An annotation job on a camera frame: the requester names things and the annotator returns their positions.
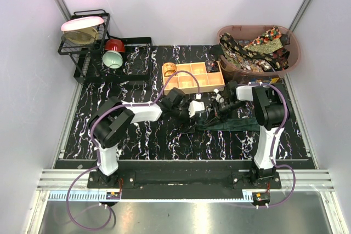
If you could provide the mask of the dark green fern tie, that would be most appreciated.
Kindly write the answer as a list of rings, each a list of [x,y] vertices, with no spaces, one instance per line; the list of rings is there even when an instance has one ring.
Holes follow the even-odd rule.
[[[209,130],[222,132],[258,132],[260,126],[254,118],[228,118],[226,120],[199,120],[194,125],[195,130]]]

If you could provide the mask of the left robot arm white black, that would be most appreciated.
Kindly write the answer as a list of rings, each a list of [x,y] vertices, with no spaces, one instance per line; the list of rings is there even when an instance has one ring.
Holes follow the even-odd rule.
[[[107,188],[118,183],[117,143],[132,123],[157,122],[172,117],[182,124],[194,116],[193,105],[194,102],[178,88],[155,101],[122,102],[115,96],[107,100],[88,122],[97,151],[99,181]]]

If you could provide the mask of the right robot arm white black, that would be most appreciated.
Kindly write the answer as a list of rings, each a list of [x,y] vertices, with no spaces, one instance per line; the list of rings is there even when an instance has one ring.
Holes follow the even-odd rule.
[[[281,83],[249,83],[239,85],[229,82],[222,91],[214,91],[214,116],[223,120],[231,111],[250,101],[259,125],[257,152],[249,171],[249,182],[261,188],[276,177],[276,153],[282,132],[293,116],[286,90]]]

